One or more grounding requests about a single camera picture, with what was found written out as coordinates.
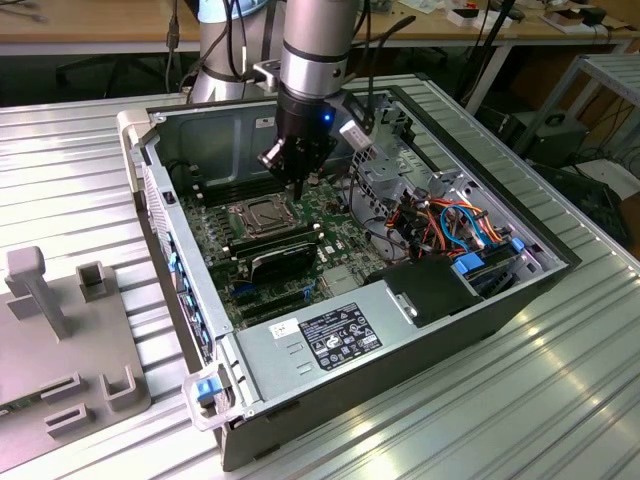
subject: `gray plastic base plate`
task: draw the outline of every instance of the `gray plastic base plate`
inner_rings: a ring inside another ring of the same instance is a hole
[[[13,295],[0,296],[0,472],[151,405],[114,272],[104,275],[110,294],[88,303],[76,276],[48,282],[70,328],[60,342],[42,314],[17,320]]]

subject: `power supply label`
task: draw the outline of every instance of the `power supply label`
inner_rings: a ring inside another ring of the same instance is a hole
[[[298,324],[320,368],[333,370],[382,346],[355,303]]]

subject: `blue latch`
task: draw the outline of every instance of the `blue latch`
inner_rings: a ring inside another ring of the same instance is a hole
[[[464,275],[471,270],[482,267],[484,262],[476,253],[465,253],[464,255],[457,257],[453,265],[462,275]]]
[[[196,383],[198,402],[204,403],[213,399],[214,395],[222,392],[222,384],[218,377],[205,378]]]
[[[513,245],[513,248],[515,248],[516,252],[518,253],[524,250],[524,242],[520,240],[518,237],[513,237],[511,239],[511,245]]]
[[[178,262],[178,254],[173,252],[169,257],[169,271],[171,273],[176,271],[176,263]]]

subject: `aluminum workbench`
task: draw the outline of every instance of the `aluminum workbench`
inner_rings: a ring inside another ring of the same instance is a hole
[[[115,128],[120,110],[181,97],[0,110],[0,249],[39,245],[50,278],[89,260],[114,266],[153,398],[145,413],[6,478],[640,477],[640,265],[434,84],[378,81],[388,84],[440,121],[580,267],[493,337],[223,474],[213,435],[191,427],[182,402],[186,368]],[[416,143],[447,166],[425,133]]]

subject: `gray 3d-printed holder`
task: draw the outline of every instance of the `gray 3d-printed holder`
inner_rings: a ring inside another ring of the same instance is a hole
[[[37,247],[7,254],[0,295],[0,472],[151,405],[113,269],[45,282]]]

